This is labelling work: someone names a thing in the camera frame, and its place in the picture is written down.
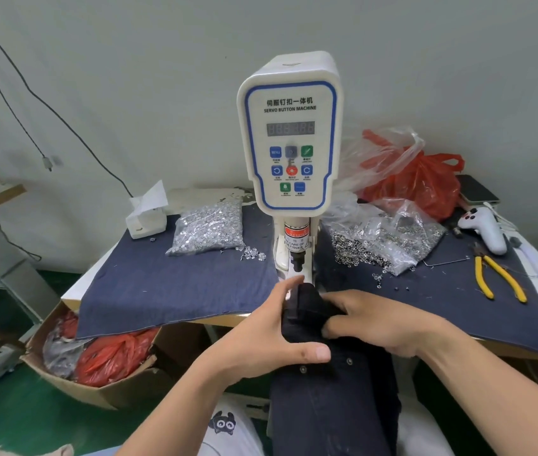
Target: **hand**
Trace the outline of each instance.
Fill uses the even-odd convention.
[[[447,324],[437,315],[356,289],[323,297],[347,314],[329,318],[322,329],[324,337],[357,337],[401,357],[419,355]]]
[[[286,293],[303,282],[294,277],[277,283],[269,298],[243,322],[210,346],[198,359],[224,375],[227,383],[256,377],[286,365],[326,363],[330,349],[319,342],[291,344],[282,336]]]

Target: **digital display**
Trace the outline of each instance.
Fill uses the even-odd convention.
[[[267,136],[315,134],[315,122],[267,123]]]

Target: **green button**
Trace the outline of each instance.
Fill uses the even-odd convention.
[[[301,157],[303,158],[313,157],[313,146],[303,145],[303,147],[301,147]]]

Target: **white game controller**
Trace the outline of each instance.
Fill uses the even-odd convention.
[[[507,253],[503,232],[489,208],[485,206],[471,208],[461,216],[457,222],[457,227],[459,229],[475,229],[491,253],[498,255]]]

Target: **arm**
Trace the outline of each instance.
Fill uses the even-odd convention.
[[[362,291],[328,293],[347,315],[324,326],[401,356],[418,355],[500,456],[538,455],[538,385],[446,320]]]
[[[117,456],[195,456],[227,386],[286,365],[328,362],[325,344],[291,344],[282,336],[286,293],[302,282],[290,278],[275,285],[257,310],[200,355]]]

